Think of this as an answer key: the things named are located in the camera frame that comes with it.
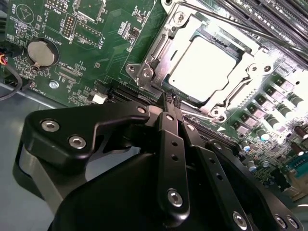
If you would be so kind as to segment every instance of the cable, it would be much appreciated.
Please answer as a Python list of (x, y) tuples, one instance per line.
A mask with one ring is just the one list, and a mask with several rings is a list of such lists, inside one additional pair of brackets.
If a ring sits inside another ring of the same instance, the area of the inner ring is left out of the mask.
[(255, 29), (253, 29), (253, 28), (251, 28), (249, 26), (245, 26), (243, 24), (237, 23), (235, 21), (230, 20), (229, 18), (222, 17), (222, 16), (220, 16), (220, 15), (218, 15), (216, 13), (207, 11), (205, 9), (199, 8), (197, 6), (191, 5), (191, 4), (186, 3), (186, 2), (179, 2), (179, 5), (186, 6), (186, 7), (190, 8), (190, 9), (192, 9), (192, 10), (198, 11), (200, 13), (204, 13), (204, 14), (206, 14), (208, 16), (211, 16), (213, 18), (221, 20), (221, 21), (223, 21), (225, 23), (231, 24), (234, 27), (237, 27), (237, 28), (240, 28), (242, 30), (254, 33), (255, 35), (258, 35), (260, 37), (268, 39), (268, 40), (270, 40), (272, 42), (277, 43), (278, 45), (280, 45), (282, 47), (285, 47), (285, 48), (287, 48), (289, 50), (292, 50), (294, 53), (298, 53), (298, 54), (301, 54), (301, 55), (304, 55), (304, 56), (308, 57), (308, 50), (306, 50), (306, 49), (303, 50), (303, 49), (294, 47), (294, 46), (290, 45), (289, 43), (287, 43), (285, 41), (282, 41), (282, 40), (280, 40), (278, 38), (275, 38), (272, 35), (266, 34), (266, 33), (262, 32), (262, 31), (259, 31), (259, 30), (255, 30)]
[(11, 91), (10, 93), (0, 96), (0, 101), (2, 100), (6, 100), (12, 96), (14, 96), (23, 86), (23, 80), (21, 79), (20, 75), (17, 73), (17, 71), (9, 64), (6, 64), (5, 66), (16, 78), (17, 80), (17, 86), (15, 87), (15, 89), (13, 91)]

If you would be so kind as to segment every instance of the silver screw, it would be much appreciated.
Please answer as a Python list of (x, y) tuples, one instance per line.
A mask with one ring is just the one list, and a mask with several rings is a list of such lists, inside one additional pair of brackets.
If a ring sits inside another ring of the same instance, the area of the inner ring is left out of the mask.
[(150, 78), (153, 76), (154, 72), (152, 69), (150, 68), (145, 68), (142, 70), (142, 73), (143, 73), (143, 76), (146, 77), (146, 78)]
[(283, 220), (281, 217), (275, 215), (275, 219), (276, 219), (277, 223), (278, 223), (283, 229), (285, 229), (285, 228), (287, 227), (287, 225), (285, 224), (284, 220)]
[(76, 149), (83, 149), (86, 146), (86, 141), (80, 136), (72, 136), (69, 138), (68, 142)]
[(56, 80), (50, 80), (49, 87), (51, 89), (57, 89), (59, 87), (59, 83)]
[(291, 224), (294, 228), (296, 228), (296, 229), (299, 228), (298, 224), (295, 222), (295, 220), (293, 220), (292, 217), (287, 216), (287, 218), (288, 218), (288, 221), (290, 222), (290, 224)]
[(174, 120), (174, 118), (170, 115), (166, 115), (166, 117), (167, 117), (168, 120), (171, 120), (171, 121)]
[(217, 149), (222, 149), (222, 147), (220, 146), (220, 144), (219, 143), (214, 143), (214, 146), (217, 148)]
[(188, 124), (187, 127), (188, 127), (188, 129), (189, 129), (190, 131), (194, 131), (194, 126), (193, 126), (193, 125)]
[(168, 191), (168, 200), (174, 207), (181, 207), (183, 205), (181, 195), (175, 190)]
[(140, 113), (146, 113), (146, 110), (144, 110), (142, 107), (137, 107), (138, 112)]
[(130, 66), (130, 67), (128, 68), (128, 71), (129, 71), (130, 73), (134, 73), (134, 72), (135, 72), (135, 68), (134, 68), (133, 66)]
[(176, 12), (173, 16), (173, 21), (177, 24), (177, 25), (182, 25), (185, 19), (185, 14), (183, 12)]
[(241, 230), (246, 230), (248, 228), (247, 222), (238, 212), (233, 212), (233, 220)]
[(55, 132), (60, 129), (60, 125), (53, 120), (45, 120), (41, 123), (42, 128), (48, 132)]

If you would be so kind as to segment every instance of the green circuit board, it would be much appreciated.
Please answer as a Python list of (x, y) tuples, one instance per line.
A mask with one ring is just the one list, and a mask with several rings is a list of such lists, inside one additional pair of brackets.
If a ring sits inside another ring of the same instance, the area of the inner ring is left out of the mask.
[[(34, 82), (32, 90), (66, 106), (89, 104), (98, 79), (137, 89), (123, 67), (142, 61), (165, 17), (156, 0), (12, 0), (7, 40), (26, 47), (36, 37), (46, 38), (57, 46), (60, 59), (39, 72), (26, 56), (9, 62)], [(56, 90), (49, 87), (52, 79), (60, 84)]]
[[(230, 17), (230, 14), (218, 4), (223, 1), (202, 2), (214, 12)], [(23, 78), (32, 82), (30, 88), (33, 91), (65, 106), (90, 104), (89, 94), (97, 80), (106, 86), (119, 82), (157, 100), (154, 94), (137, 87), (126, 73), (125, 66), (127, 63), (143, 61), (166, 17), (167, 13), (160, 0), (11, 0), (6, 39), (25, 48), (35, 38), (48, 39), (56, 45), (60, 57), (57, 64), (41, 71), (29, 63), (26, 54), (9, 59), (8, 62)], [(253, 36), (251, 38), (264, 44), (275, 54), (276, 48), (269, 46), (266, 40)], [(305, 70), (297, 63), (284, 56), (275, 60), (274, 68), (271, 75), (262, 79), (259, 89), (255, 89), (247, 97), (245, 95), (237, 108), (227, 112), (228, 119), (223, 124), (191, 118), (192, 121), (231, 141), (249, 141), (251, 151), (247, 156), (258, 166), (256, 176), (261, 180), (267, 179), (273, 169), (285, 168), (287, 163), (296, 158), (291, 151), (290, 142), (301, 143), (302, 140), (297, 135), (290, 137), (288, 141), (286, 137), (294, 126), (308, 126), (307, 114), (303, 113), (295, 119), (285, 121), (285, 130), (280, 133), (268, 131), (271, 139), (266, 142), (256, 136), (256, 128), (251, 129), (246, 135), (234, 129), (234, 123), (240, 121), (243, 114), (247, 113), (249, 104), (256, 103), (254, 97), (260, 93), (264, 94), (268, 86), (273, 85), (277, 79), (285, 78), (292, 82), (297, 94), (305, 91), (300, 89), (305, 85), (302, 79)], [(51, 80), (59, 83), (57, 89), (49, 86)], [(291, 94), (293, 91), (283, 93), (286, 99)], [(191, 100), (185, 94), (181, 96)], [(275, 107), (279, 107), (283, 101), (273, 103)], [(268, 161), (270, 167), (262, 168), (264, 161)]]

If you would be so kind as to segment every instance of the black mounting arm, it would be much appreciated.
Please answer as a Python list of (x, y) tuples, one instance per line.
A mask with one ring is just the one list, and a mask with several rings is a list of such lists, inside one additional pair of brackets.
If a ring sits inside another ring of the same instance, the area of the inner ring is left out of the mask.
[[(204, 143), (180, 99), (39, 111), (25, 121), (14, 176), (55, 213), (50, 231), (303, 230), (231, 150)], [(87, 182), (98, 147), (138, 155)]]

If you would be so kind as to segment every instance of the black plastic bracket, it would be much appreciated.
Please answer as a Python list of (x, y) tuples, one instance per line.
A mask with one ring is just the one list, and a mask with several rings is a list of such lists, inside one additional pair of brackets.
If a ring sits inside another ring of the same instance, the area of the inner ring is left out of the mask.
[(191, 124), (184, 122), (181, 129), (190, 148), (190, 154), (194, 155), (197, 170), (209, 183), (208, 189), (213, 191), (225, 229), (251, 231), (249, 219), (215, 153), (202, 147), (203, 143), (198, 131)]
[[(61, 172), (81, 172), (95, 151), (96, 138), (106, 131), (128, 124), (144, 124), (150, 113), (140, 103), (107, 103), (65, 109), (37, 111), (25, 120), (22, 143), (32, 155), (47, 161)], [(55, 121), (59, 129), (46, 131), (42, 123)], [(86, 142), (74, 148), (69, 139), (78, 136)]]
[(168, 112), (158, 117), (157, 201), (166, 214), (166, 227), (179, 226), (190, 213), (184, 140), (178, 136), (178, 121)]
[(254, 223), (260, 230), (304, 230), (293, 213), (266, 190), (230, 150), (217, 141), (210, 141), (208, 147), (225, 166), (227, 177), (237, 197), (241, 200), (241, 204), (246, 205), (246, 210), (252, 215)]

